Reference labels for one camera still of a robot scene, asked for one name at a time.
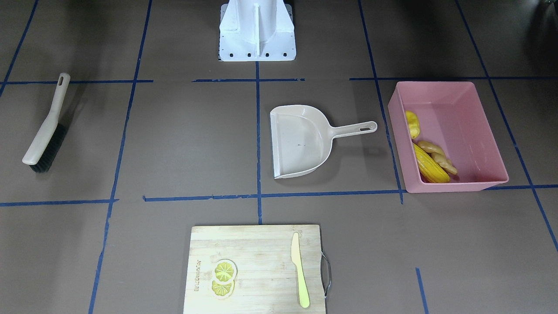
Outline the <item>beige plastic dustpan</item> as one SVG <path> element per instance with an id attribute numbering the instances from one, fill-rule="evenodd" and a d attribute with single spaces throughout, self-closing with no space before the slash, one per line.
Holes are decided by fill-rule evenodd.
<path id="1" fill-rule="evenodd" d="M 378 129 L 375 121 L 333 127 L 321 110 L 308 105 L 274 108 L 270 127 L 274 179 L 307 175 L 327 161 L 334 139 Z"/>

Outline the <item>yellow toy potato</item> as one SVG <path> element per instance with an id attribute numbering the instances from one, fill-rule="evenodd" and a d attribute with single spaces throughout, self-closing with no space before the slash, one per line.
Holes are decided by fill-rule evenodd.
<path id="1" fill-rule="evenodd" d="M 420 120 L 416 113 L 406 110 L 407 127 L 410 132 L 411 139 L 416 139 L 421 133 Z"/>

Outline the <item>yellow toy corn cob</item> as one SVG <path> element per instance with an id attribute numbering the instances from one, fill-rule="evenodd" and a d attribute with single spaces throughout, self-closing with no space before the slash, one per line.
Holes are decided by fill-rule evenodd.
<path id="1" fill-rule="evenodd" d="M 413 144 L 417 166 L 427 183 L 449 183 L 448 173 L 426 151 Z"/>

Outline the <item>brown toy ginger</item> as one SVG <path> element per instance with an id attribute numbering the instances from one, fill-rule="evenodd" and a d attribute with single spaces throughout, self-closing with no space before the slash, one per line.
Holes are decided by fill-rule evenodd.
<path id="1" fill-rule="evenodd" d="M 428 141 L 419 141 L 417 145 L 427 152 L 446 172 L 452 175 L 458 175 L 458 170 L 454 167 L 452 161 L 446 157 L 445 152 L 441 149 L 441 147 Z"/>

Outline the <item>beige hand brush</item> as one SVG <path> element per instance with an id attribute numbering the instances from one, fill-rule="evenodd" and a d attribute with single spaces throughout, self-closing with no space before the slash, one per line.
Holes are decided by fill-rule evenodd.
<path id="1" fill-rule="evenodd" d="M 36 173 L 48 172 L 66 136 L 68 128 L 58 121 L 70 78 L 68 73 L 58 76 L 50 111 L 22 159 Z"/>

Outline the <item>pink plastic bin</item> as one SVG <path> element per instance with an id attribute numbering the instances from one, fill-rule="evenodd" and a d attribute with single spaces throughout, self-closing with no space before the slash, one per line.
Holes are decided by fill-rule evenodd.
<path id="1" fill-rule="evenodd" d="M 471 82 L 398 82 L 388 103 L 403 181 L 409 193 L 481 191 L 509 177 L 476 86 Z M 420 174 L 406 111 L 417 115 L 418 141 L 443 149 L 458 170 L 449 183 Z"/>

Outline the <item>yellow plastic knife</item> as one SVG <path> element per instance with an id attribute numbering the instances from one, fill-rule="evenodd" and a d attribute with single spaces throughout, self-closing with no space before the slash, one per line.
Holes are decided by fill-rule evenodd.
<path id="1" fill-rule="evenodd" d="M 310 295 L 308 292 L 306 279 L 304 276 L 298 232 L 293 233 L 292 240 L 291 240 L 290 255 L 291 255 L 291 262 L 294 264 L 296 270 L 299 305 L 302 308 L 309 308 Z"/>

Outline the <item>wooden cutting board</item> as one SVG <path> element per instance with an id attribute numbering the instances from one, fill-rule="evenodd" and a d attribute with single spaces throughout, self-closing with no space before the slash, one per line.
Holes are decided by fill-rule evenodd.
<path id="1" fill-rule="evenodd" d="M 309 308 L 299 305 L 291 240 L 299 233 Z M 194 226 L 185 281 L 184 314 L 324 314 L 319 225 Z M 227 285 L 213 280 L 215 263 L 231 259 L 238 268 Z"/>

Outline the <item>lemon slice upper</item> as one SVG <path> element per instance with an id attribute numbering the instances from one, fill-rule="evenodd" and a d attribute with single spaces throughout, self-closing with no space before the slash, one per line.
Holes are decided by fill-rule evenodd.
<path id="1" fill-rule="evenodd" d="M 227 285 L 232 283 L 238 274 L 238 268 L 231 259 L 221 259 L 215 263 L 212 275 L 217 284 Z"/>

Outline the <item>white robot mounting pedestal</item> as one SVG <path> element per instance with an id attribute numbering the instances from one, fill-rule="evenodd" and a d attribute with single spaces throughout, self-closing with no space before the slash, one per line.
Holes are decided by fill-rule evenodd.
<path id="1" fill-rule="evenodd" d="M 221 5 L 220 61 L 292 61 L 296 54 L 290 0 L 230 0 Z"/>

